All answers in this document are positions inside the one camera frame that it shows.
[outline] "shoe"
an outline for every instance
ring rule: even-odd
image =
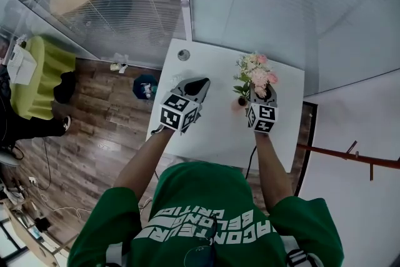
[[[65,131],[67,131],[71,125],[71,116],[66,116],[62,120],[62,125],[64,126]]]

